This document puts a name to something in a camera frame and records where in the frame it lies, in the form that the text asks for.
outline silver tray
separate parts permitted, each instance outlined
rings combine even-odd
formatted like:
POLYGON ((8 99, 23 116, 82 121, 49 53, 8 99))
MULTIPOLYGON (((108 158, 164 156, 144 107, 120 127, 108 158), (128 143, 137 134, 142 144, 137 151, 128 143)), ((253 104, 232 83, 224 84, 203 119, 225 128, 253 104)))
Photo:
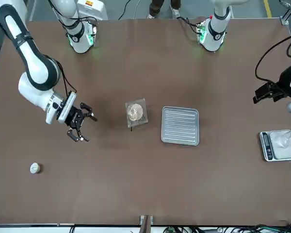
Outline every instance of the silver tray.
POLYGON ((197 146, 199 114, 196 109, 165 106, 162 110, 161 139, 166 143, 197 146))

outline floor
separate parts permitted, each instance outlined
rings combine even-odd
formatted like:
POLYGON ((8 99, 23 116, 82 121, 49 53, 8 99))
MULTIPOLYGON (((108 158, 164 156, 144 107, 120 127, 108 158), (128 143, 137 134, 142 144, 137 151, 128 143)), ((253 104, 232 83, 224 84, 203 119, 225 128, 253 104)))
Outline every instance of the floor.
MULTIPOLYGON (((127 0, 103 0, 105 3, 108 17, 110 20, 117 20, 124 10, 124 5, 127 0)), ((158 18, 171 18, 171 10, 169 9, 169 0, 164 4, 158 18)), ((127 5, 126 12, 122 19, 133 18, 135 7, 138 0, 131 0, 127 5)), ((250 2, 233 6, 232 17, 234 18, 265 18, 267 11, 265 3, 269 2, 272 17, 279 17, 284 14, 285 9, 276 0, 251 0, 250 2)), ((148 14, 150 0, 140 0, 140 4, 136 10, 135 18, 145 18, 148 14)), ((213 13, 213 6, 208 0, 182 0, 180 13, 184 17, 195 18, 198 16, 208 17, 213 13)), ((56 21, 56 17, 46 0, 28 0, 28 20, 29 21, 56 21)), ((0 47, 2 44, 3 33, 0 30, 0 47)), ((153 233, 162 233, 164 228, 154 228, 153 233)), ((57 228, 0 228, 0 233, 68 233, 68 227, 57 228)), ((75 233, 137 233, 138 228, 76 228, 75 233)))

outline kitchen scale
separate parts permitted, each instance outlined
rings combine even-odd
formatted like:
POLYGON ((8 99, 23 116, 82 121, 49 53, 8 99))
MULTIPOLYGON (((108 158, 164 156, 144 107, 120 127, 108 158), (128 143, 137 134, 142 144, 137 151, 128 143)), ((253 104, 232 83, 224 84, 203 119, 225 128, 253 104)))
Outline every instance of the kitchen scale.
POLYGON ((278 136, 288 133, 290 130, 277 130, 260 132, 260 140, 264 158, 268 162, 291 160, 291 137, 288 139, 288 147, 282 148, 275 141, 278 136))

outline brown table surface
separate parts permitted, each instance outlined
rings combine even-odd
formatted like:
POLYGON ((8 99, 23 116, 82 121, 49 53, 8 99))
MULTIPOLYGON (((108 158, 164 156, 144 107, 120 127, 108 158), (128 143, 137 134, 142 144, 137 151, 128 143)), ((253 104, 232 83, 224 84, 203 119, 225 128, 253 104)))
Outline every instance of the brown table surface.
MULTIPOLYGON (((278 225, 291 221, 291 162, 265 162, 258 133, 290 129, 286 104, 254 105, 258 59, 289 35, 279 19, 235 19, 209 53, 177 20, 99 24, 99 47, 76 54, 58 22, 30 23, 41 52, 59 60, 91 105, 89 143, 18 92, 24 65, 9 40, 0 53, 0 223, 278 225), (125 102, 146 99, 149 123, 127 128, 125 102), (164 106, 196 108, 196 147, 161 141, 164 106), (42 164, 38 175, 31 163, 42 164)), ((261 64, 278 80, 287 43, 261 64)), ((56 87, 64 95, 63 81, 56 87)))

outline person's legs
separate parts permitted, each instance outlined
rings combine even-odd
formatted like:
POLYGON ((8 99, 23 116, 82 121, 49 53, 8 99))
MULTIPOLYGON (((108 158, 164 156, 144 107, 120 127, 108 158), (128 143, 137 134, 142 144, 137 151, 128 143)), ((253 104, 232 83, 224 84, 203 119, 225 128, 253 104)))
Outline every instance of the person's legs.
POLYGON ((152 0, 150 4, 150 14, 149 16, 155 17, 160 12, 161 7, 163 6, 164 0, 152 0))
POLYGON ((173 13, 173 18, 180 17, 179 8, 181 7, 181 0, 171 0, 170 8, 173 13))

